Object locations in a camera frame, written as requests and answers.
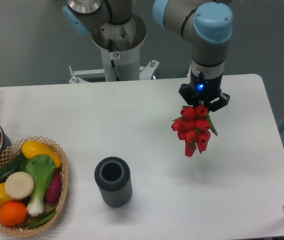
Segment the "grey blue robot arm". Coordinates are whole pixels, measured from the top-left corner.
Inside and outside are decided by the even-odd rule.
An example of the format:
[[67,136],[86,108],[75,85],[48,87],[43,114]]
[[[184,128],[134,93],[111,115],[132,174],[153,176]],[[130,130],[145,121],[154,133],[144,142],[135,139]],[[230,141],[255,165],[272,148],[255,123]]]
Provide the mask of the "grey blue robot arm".
[[[63,14],[80,35],[90,34],[100,48],[108,82],[139,80],[139,48],[146,38],[143,19],[129,0],[69,0]],[[190,106],[214,112],[230,96],[221,91],[233,14],[226,0],[157,0],[152,14],[163,28],[192,45],[190,82],[179,93]]]

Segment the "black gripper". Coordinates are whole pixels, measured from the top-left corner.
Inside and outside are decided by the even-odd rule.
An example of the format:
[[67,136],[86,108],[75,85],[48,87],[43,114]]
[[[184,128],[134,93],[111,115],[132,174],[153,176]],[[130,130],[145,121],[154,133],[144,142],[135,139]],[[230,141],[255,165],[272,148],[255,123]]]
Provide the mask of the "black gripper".
[[190,83],[183,83],[179,93],[189,106],[204,104],[210,112],[215,112],[226,105],[230,95],[221,91],[223,72],[210,73],[212,67],[204,70],[191,70]]

